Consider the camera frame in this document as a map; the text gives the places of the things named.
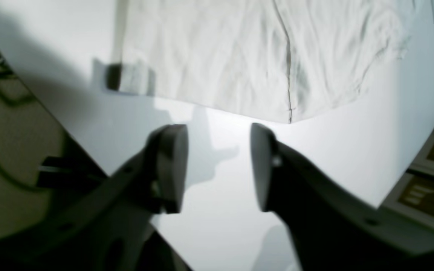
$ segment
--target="white table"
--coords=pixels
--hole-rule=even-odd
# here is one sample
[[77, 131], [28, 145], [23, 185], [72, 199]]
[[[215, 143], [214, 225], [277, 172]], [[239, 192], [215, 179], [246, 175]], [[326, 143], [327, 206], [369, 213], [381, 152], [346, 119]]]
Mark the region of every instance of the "white table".
[[0, 52], [107, 173], [167, 123], [186, 123], [190, 153], [181, 214], [153, 225], [196, 271], [291, 270], [286, 228], [255, 199], [250, 124], [272, 128], [339, 185], [378, 207], [434, 128], [434, 1], [402, 61], [376, 71], [369, 94], [293, 125], [105, 88], [118, 59], [126, 0], [0, 0]]

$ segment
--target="white tabletop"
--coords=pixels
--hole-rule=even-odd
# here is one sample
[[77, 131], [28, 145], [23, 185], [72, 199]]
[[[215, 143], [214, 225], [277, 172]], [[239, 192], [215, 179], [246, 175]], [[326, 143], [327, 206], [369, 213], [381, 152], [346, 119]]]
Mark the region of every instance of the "white tabletop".
[[434, 1], [404, 60], [376, 70], [369, 93], [292, 125], [262, 122], [105, 88], [117, 60], [125, 0], [0, 0], [0, 52], [35, 96], [107, 173], [149, 132], [186, 123], [190, 153], [181, 214], [153, 225], [198, 270], [291, 270], [286, 228], [255, 199], [250, 125], [272, 128], [336, 183], [379, 206], [434, 128]]

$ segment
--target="white cloth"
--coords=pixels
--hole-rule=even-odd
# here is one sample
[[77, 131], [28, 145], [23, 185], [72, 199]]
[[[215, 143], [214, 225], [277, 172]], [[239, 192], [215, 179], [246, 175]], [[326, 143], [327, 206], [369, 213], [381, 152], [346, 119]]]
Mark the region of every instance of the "white cloth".
[[120, 91], [291, 123], [403, 57], [417, 0], [130, 0]]

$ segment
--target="wrinkled fabric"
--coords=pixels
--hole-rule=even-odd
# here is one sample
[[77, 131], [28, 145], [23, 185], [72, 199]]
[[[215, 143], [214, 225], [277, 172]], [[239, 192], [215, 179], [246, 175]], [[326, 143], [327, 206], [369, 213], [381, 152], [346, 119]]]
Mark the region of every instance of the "wrinkled fabric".
[[130, 0], [120, 91], [291, 123], [402, 58], [421, 1]]

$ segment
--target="floor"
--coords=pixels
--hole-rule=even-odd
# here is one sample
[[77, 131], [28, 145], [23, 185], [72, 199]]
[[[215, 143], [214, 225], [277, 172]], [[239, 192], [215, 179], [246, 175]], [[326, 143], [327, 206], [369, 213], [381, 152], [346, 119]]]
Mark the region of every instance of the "floor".
[[50, 192], [38, 165], [63, 151], [65, 132], [16, 78], [0, 79], [0, 238], [41, 221]]

